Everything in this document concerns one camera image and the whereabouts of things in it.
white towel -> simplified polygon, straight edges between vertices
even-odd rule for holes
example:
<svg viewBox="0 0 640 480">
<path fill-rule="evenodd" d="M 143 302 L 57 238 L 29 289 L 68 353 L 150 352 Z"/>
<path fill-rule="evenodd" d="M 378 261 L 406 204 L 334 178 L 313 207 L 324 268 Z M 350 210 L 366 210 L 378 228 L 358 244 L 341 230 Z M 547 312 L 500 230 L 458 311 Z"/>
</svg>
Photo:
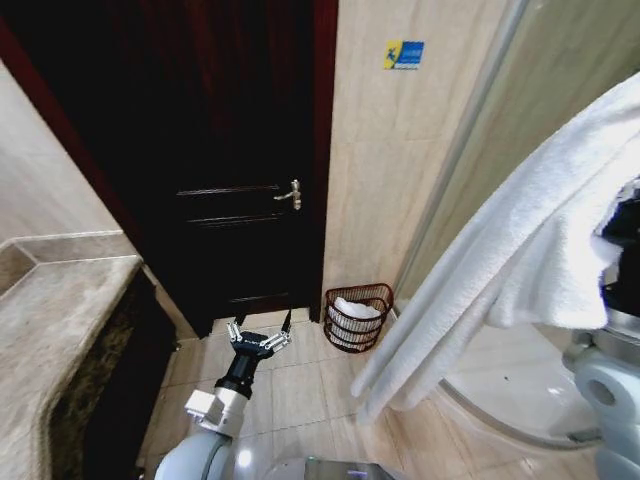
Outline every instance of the white towel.
<svg viewBox="0 0 640 480">
<path fill-rule="evenodd" d="M 363 351 L 366 348 L 369 348 L 370 345 L 366 342 L 372 341 L 378 335 L 378 332 L 363 333 L 358 335 L 357 340 L 363 343 L 354 345 L 353 343 L 347 343 L 340 338 L 345 336 L 345 331 L 341 330 L 338 327 L 342 327 L 342 329 L 348 329 L 352 331 L 371 331 L 379 328 L 382 325 L 382 319 L 357 325 L 353 320 L 343 317 L 340 312 L 345 313 L 353 318 L 362 318 L 365 320 L 379 317 L 381 312 L 370 305 L 347 302 L 342 297 L 336 298 L 334 305 L 336 308 L 329 307 L 329 316 L 332 320 L 331 328 L 329 329 L 331 340 L 338 345 L 342 345 L 355 350 Z"/>
<path fill-rule="evenodd" d="M 358 411 L 413 408 L 488 319 L 606 324 L 602 270 L 619 249 L 593 235 L 640 173 L 640 74 L 617 85 L 536 149 L 442 255 L 351 386 Z"/>
</svg>

door frame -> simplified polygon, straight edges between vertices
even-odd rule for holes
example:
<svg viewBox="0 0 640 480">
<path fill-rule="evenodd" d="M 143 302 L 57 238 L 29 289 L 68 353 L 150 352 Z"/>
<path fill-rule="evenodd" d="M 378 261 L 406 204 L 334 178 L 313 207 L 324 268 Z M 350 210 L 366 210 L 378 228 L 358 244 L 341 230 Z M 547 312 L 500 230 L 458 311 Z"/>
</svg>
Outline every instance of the door frame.
<svg viewBox="0 0 640 480">
<path fill-rule="evenodd" d="M 310 0 L 313 10 L 313 184 L 305 195 L 311 196 L 312 241 L 308 245 L 313 271 L 309 316 L 321 318 L 322 280 L 331 152 L 331 117 L 339 0 Z M 47 123 L 73 162 L 86 177 L 109 212 L 142 257 L 152 239 L 145 237 L 135 216 L 119 198 L 106 176 L 84 146 L 62 106 L 40 76 L 20 43 L 0 17 L 0 57 L 31 103 Z M 197 332 L 205 336 L 209 332 Z"/>
</svg>

door handle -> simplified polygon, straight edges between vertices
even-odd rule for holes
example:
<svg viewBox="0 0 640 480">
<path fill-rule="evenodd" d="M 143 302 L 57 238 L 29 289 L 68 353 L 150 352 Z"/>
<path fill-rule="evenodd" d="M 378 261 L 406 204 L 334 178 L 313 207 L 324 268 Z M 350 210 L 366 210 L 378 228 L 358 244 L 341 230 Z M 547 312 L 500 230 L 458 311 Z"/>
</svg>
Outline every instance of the door handle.
<svg viewBox="0 0 640 480">
<path fill-rule="evenodd" d="M 293 209 L 300 210 L 302 208 L 302 193 L 300 193 L 300 182 L 293 180 L 291 182 L 291 191 L 285 195 L 276 195 L 274 200 L 286 200 L 287 198 L 293 198 Z"/>
</svg>

marble countertop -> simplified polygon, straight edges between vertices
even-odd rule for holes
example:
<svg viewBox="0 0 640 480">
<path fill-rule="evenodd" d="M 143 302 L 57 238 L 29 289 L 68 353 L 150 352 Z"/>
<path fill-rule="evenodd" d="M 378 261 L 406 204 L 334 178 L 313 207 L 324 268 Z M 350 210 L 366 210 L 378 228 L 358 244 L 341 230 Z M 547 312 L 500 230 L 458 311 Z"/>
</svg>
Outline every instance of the marble countertop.
<svg viewBox="0 0 640 480">
<path fill-rule="evenodd" d="M 51 478 L 51 411 L 141 265 L 135 255 L 35 260 L 0 297 L 3 479 Z"/>
</svg>

floor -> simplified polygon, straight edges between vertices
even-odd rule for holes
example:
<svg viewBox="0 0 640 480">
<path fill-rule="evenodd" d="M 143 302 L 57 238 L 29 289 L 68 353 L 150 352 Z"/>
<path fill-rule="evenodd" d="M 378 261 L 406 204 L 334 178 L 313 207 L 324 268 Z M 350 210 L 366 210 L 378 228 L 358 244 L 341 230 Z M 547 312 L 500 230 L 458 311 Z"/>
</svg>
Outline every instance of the floor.
<svg viewBox="0 0 640 480">
<path fill-rule="evenodd" d="M 243 328 L 270 333 L 282 320 L 282 313 L 250 316 Z M 262 362 L 256 374 L 238 440 L 242 461 L 236 463 L 235 479 L 261 479 L 280 461 L 314 455 L 381 463 L 413 480 L 597 480 L 593 450 L 548 452 L 512 445 L 477 421 L 465 425 L 437 396 L 410 412 L 386 410 L 374 425 L 356 425 L 358 403 L 349 385 L 368 354 L 348 355 L 333 347 L 304 310 L 294 312 L 293 322 L 293 343 Z M 209 337 L 182 343 L 140 451 L 147 478 L 195 428 L 183 410 L 191 391 L 212 388 L 233 355 L 224 322 Z"/>
<path fill-rule="evenodd" d="M 571 444 L 568 434 L 593 431 L 598 422 L 562 364 L 568 332 L 484 326 L 447 382 L 474 408 L 508 427 L 543 442 Z M 560 341 L 566 341 L 562 349 L 556 346 Z"/>
</svg>

